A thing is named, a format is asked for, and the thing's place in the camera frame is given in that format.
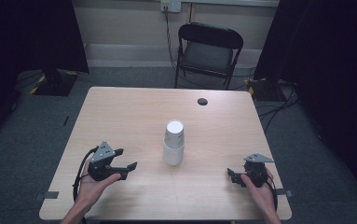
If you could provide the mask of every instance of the wall baseboard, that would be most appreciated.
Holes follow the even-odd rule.
[[[89,67],[167,67],[172,66],[166,46],[86,44]],[[172,49],[176,61],[178,49]],[[243,49],[238,68],[257,65],[261,49]]]

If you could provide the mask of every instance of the chair backrest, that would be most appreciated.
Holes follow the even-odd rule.
[[[241,50],[244,44],[241,35],[234,30],[191,22],[181,26],[178,31],[180,45],[182,39],[226,49]]]

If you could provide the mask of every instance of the black curtain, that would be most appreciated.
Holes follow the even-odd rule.
[[[0,0],[0,107],[20,72],[43,67],[89,72],[71,0]]]
[[[254,77],[296,83],[320,137],[357,179],[357,0],[281,0]]]

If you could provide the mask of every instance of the wooden table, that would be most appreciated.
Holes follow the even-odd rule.
[[[199,105],[205,98],[207,105]],[[163,160],[167,122],[185,125],[182,162]],[[243,172],[243,158],[255,152],[272,158],[254,103],[245,91],[202,91],[94,87],[89,90],[67,143],[40,217],[59,220],[73,205],[73,183],[86,153],[102,141],[124,148],[112,166],[138,161],[128,179],[108,187],[87,213],[96,220],[260,219],[247,189],[232,184],[227,168]],[[274,163],[267,164],[282,188]],[[279,196],[281,219],[292,215]]]

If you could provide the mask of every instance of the black folding chair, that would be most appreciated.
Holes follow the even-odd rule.
[[[225,79],[226,90],[230,85],[244,41],[231,29],[191,22],[178,31],[179,49],[175,71],[177,88],[180,69]],[[184,51],[183,40],[187,41]]]

